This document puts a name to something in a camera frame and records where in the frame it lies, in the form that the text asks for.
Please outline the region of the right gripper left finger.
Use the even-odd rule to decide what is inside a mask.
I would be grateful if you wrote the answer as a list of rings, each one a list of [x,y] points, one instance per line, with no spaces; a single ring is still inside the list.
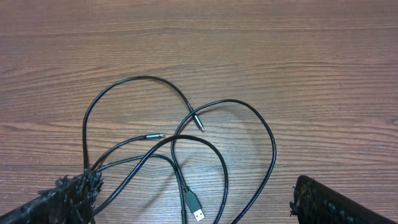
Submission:
[[[1,215],[1,224],[91,223],[103,184],[101,172],[66,175],[54,188],[39,191],[37,198]]]

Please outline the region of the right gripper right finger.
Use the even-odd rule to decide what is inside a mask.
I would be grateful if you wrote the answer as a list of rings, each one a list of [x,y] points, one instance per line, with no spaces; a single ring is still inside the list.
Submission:
[[[298,177],[289,205],[300,224],[396,224],[306,175]]]

